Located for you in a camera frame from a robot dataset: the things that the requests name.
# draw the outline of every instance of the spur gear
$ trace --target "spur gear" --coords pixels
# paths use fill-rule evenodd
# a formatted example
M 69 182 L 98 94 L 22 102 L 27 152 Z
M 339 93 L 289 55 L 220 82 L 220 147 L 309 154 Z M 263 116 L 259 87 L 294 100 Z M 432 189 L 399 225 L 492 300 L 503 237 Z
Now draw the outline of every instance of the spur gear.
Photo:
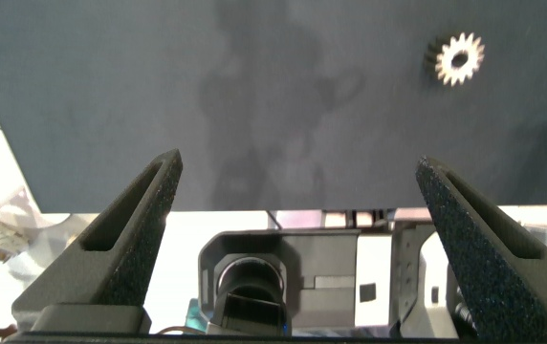
M 482 39 L 464 32 L 448 39 L 437 39 L 428 46 L 425 66 L 444 85 L 461 85 L 480 69 L 484 59 Z

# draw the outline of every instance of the dark gray board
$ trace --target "dark gray board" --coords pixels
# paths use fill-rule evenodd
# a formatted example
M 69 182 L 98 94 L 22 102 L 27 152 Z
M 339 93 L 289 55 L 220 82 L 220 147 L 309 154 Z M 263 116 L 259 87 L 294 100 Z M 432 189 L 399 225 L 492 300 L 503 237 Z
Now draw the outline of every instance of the dark gray board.
M 486 58 L 450 89 L 422 58 L 456 31 Z M 547 2 L 0 1 L 0 123 L 45 212 L 171 148 L 177 210 L 424 205 L 424 154 L 547 204 Z

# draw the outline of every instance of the gear hole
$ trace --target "gear hole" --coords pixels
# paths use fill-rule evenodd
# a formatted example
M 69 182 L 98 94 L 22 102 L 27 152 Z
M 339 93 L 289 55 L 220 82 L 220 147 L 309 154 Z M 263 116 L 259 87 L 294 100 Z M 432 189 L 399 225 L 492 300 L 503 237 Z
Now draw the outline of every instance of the gear hole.
M 467 63 L 468 60 L 469 60 L 469 55 L 467 54 L 467 52 L 465 51 L 458 52 L 452 58 L 452 67 L 461 68 L 465 65 L 465 63 Z

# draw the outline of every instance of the gear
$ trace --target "gear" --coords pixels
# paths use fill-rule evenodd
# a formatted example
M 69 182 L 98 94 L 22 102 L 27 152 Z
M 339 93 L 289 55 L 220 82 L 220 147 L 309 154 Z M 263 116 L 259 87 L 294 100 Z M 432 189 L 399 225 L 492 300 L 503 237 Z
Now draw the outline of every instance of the gear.
M 465 79 L 471 79 L 473 73 L 480 69 L 484 59 L 484 45 L 480 45 L 481 38 L 474 38 L 474 34 L 460 33 L 449 39 L 438 39 L 435 44 L 428 46 L 425 54 L 427 70 L 444 85 L 461 85 Z

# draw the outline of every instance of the gear teeth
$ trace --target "gear teeth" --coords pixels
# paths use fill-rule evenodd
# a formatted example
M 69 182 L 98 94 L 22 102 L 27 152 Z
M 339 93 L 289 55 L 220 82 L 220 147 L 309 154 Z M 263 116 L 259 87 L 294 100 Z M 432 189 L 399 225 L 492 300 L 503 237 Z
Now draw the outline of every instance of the gear teeth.
M 482 38 L 477 37 L 475 32 L 459 32 L 447 38 L 436 37 L 434 43 L 427 45 L 425 68 L 444 85 L 450 87 L 456 84 L 463 85 L 479 71 L 484 60 L 484 45 L 481 42 Z M 465 64 L 460 66 L 452 64 L 457 54 L 468 55 Z

